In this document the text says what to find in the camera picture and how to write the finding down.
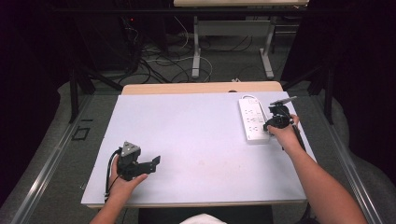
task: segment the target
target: person's right arm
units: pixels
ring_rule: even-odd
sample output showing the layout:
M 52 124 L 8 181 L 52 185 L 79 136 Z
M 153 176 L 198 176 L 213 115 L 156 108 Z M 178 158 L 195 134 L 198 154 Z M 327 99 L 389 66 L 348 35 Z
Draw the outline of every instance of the person's right arm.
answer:
M 297 116 L 291 115 L 297 124 Z M 284 129 L 268 126 L 294 165 L 305 195 L 320 223 L 367 223 L 347 190 L 324 171 L 300 146 L 291 125 Z

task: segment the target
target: power outlet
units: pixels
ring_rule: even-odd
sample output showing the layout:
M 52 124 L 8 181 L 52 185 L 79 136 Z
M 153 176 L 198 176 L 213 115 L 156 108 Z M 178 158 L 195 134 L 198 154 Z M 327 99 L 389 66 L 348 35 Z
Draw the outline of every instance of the power outlet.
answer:
M 262 113 L 260 102 L 254 98 L 239 99 L 242 121 L 245 127 L 247 141 L 252 144 L 265 144 L 270 136 L 263 128 L 265 115 Z

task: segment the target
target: power strip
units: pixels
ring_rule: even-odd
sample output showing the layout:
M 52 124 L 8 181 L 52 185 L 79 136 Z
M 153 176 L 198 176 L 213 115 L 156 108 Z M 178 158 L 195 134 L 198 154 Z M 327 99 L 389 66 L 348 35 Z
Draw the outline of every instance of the power strip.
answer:
M 265 115 L 259 100 L 255 98 L 239 99 L 242 121 L 244 122 L 247 142 L 252 144 L 265 144 L 270 140 L 268 132 L 263 128 Z

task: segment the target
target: gray carpet floor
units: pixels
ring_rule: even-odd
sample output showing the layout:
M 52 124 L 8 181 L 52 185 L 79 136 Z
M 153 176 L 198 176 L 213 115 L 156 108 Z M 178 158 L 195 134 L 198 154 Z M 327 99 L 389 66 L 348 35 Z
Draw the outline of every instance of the gray carpet floor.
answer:
M 231 49 L 244 38 L 244 36 L 209 37 L 206 40 L 206 44 L 210 43 L 210 49 Z M 205 57 L 207 61 L 201 60 L 201 67 L 207 73 L 212 70 L 210 81 L 231 81 L 231 79 L 236 77 L 242 81 L 267 80 L 263 74 L 262 61 L 258 52 L 262 41 L 260 38 L 253 38 L 252 43 L 249 45 L 248 38 L 239 46 L 240 49 L 249 46 L 248 49 L 243 51 L 214 52 L 208 49 L 203 50 L 202 57 Z M 275 80 L 280 80 L 292 41 L 293 36 L 278 36 L 276 39 L 276 52 L 270 54 L 270 60 L 276 75 Z M 175 46 L 174 48 L 173 50 L 178 50 L 180 54 L 186 53 L 187 56 L 180 58 L 192 55 L 189 49 L 181 49 L 180 46 Z M 147 49 L 145 59 L 147 61 L 155 60 L 157 56 L 152 55 L 152 52 L 149 51 L 153 51 L 153 49 Z M 182 72 L 180 67 L 186 70 L 191 68 L 191 63 L 192 60 L 184 60 L 177 63 L 178 66 L 176 66 L 165 62 L 149 62 L 159 73 L 170 79 L 174 78 L 175 81 L 187 80 L 187 75 L 184 73 L 181 73 L 181 75 L 177 74 Z M 194 81 L 208 81 L 205 71 Z M 119 74 L 112 72 L 107 73 L 106 76 L 117 81 Z M 139 83 L 145 79 L 144 75 L 126 77 L 120 83 L 122 85 Z M 34 204 L 32 213 L 28 215 L 28 223 L 87 223 L 97 213 L 96 210 L 81 205 L 80 200 L 84 185 L 90 177 L 119 92 L 111 90 L 107 85 L 99 81 L 94 81 L 94 84 L 97 88 L 97 92 L 94 95 L 80 95 L 81 102 L 83 99 L 88 102 L 86 109 L 81 111 L 80 117 L 75 121 L 75 129 L 64 145 L 65 151 L 62 159 L 54 167 L 50 182 L 45 186 L 45 190 L 39 200 L 37 200 L 37 203 Z M 354 190 L 350 186 L 335 153 L 334 141 L 329 136 L 329 131 L 321 118 L 320 111 L 314 106 L 312 98 L 317 96 L 309 96 L 306 92 L 306 87 L 307 83 L 301 83 L 290 90 L 289 93 L 290 95 L 298 96 L 293 105 L 301 117 L 308 141 L 314 150 L 318 163 L 336 177 L 351 194 L 354 194 Z M 68 121 L 71 108 L 67 83 L 59 89 L 59 93 L 62 98 L 55 118 L 41 146 L 32 158 L 27 171 L 2 206 L 0 210 L 1 223 L 11 223 L 50 154 L 59 147 L 65 130 L 69 127 Z M 322 101 L 323 95 L 321 94 L 318 98 Z M 343 143 L 347 146 L 347 120 L 343 115 L 342 107 L 334 102 L 332 111 L 335 128 Z M 83 138 L 84 132 L 87 132 L 86 138 L 78 140 Z M 384 223 L 395 223 L 393 220 L 393 214 L 396 211 L 394 203 L 396 202 L 396 190 L 394 186 L 373 165 L 359 158 L 353 158 L 356 162 L 357 170 L 361 174 L 367 189 L 369 189 L 369 194 L 375 206 L 378 207 Z M 279 224 L 294 223 L 303 214 L 304 209 L 305 204 L 303 203 L 275 204 L 273 205 L 274 222 Z M 137 223 L 137 216 L 137 209 L 124 210 L 121 212 L 118 223 Z

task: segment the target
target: person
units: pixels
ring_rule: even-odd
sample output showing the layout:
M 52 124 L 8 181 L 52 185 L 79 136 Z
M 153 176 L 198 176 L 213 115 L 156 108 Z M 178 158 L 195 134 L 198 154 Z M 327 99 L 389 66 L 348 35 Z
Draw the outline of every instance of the person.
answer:
M 296 115 L 290 116 L 298 125 L 299 118 Z M 268 131 L 276 137 L 289 155 L 319 223 L 367 223 L 358 204 L 347 190 L 306 154 L 291 125 L 284 129 L 268 126 Z M 148 177 L 140 175 L 130 182 L 118 178 L 117 165 L 115 165 L 117 159 L 118 157 L 113 162 L 110 176 L 110 183 L 115 182 L 107 202 L 92 220 L 92 224 L 115 223 L 120 210 L 134 189 Z

